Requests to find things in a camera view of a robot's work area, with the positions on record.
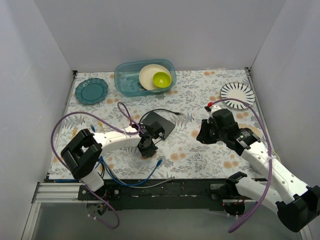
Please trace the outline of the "black network switch box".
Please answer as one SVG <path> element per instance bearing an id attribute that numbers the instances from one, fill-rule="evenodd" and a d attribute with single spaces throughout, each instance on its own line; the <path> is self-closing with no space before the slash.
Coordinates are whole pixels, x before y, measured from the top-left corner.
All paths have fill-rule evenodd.
<path id="1" fill-rule="evenodd" d="M 151 126 L 153 123 L 158 122 L 164 129 L 163 140 L 169 136 L 169 134 L 174 130 L 175 124 L 166 118 L 160 116 L 155 112 L 150 112 L 143 120 L 142 123 Z"/>

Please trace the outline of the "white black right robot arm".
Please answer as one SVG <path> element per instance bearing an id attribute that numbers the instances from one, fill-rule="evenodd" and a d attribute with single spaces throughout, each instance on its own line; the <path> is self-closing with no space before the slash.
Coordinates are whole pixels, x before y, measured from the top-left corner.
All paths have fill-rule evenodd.
<path id="1" fill-rule="evenodd" d="M 269 156 L 261 139 L 249 128 L 240 128 L 228 109 L 207 106 L 207 119 L 201 121 L 197 141 L 210 145 L 223 142 L 263 175 L 267 184 L 262 185 L 243 172 L 227 178 L 225 187 L 232 199 L 240 196 L 256 201 L 257 209 L 263 205 L 278 216 L 292 232 L 299 232 L 320 214 L 320 187 L 309 186 L 293 175 L 277 159 Z"/>

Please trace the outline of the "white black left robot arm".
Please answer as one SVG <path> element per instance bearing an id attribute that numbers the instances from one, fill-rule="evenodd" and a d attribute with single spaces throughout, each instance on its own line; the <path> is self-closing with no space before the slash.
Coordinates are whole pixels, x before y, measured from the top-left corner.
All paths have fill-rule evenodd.
<path id="1" fill-rule="evenodd" d="M 89 187 L 89 194 L 95 200 L 106 196 L 104 180 L 95 169 L 99 157 L 123 148 L 137 147 L 144 158 L 152 157 L 158 147 L 153 139 L 165 136 L 165 129 L 159 122 L 152 125 L 133 124 L 120 131 L 92 133 L 81 130 L 61 151 L 60 155 L 72 176 Z"/>

